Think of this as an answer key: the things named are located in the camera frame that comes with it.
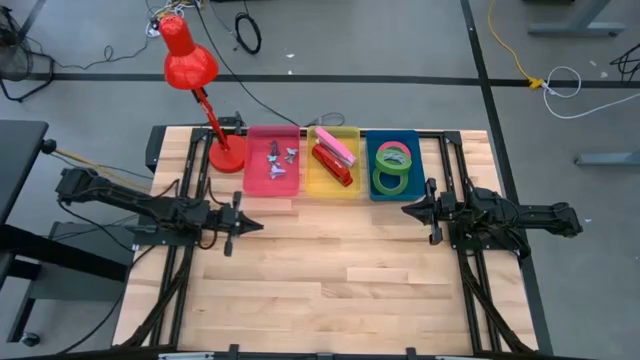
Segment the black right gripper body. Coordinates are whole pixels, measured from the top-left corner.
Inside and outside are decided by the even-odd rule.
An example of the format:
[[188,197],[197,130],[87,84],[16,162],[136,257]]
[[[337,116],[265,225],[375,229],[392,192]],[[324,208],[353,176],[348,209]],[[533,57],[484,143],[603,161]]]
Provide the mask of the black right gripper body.
[[431,224],[431,234],[429,235],[429,243],[438,245],[443,240],[442,229],[439,226],[440,221],[451,221],[456,210],[457,199],[454,191],[441,192],[436,196],[436,180],[428,178],[426,181],[426,200],[430,214],[427,219]]

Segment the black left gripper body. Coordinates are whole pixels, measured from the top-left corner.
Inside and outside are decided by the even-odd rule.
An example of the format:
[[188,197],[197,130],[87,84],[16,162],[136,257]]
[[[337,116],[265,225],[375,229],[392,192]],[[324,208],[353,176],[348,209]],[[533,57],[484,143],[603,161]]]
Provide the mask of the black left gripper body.
[[218,231],[226,231],[227,239],[224,244],[224,255],[231,256],[234,239],[240,235],[240,202],[242,193],[236,191],[230,203],[224,203],[217,211],[214,228]]

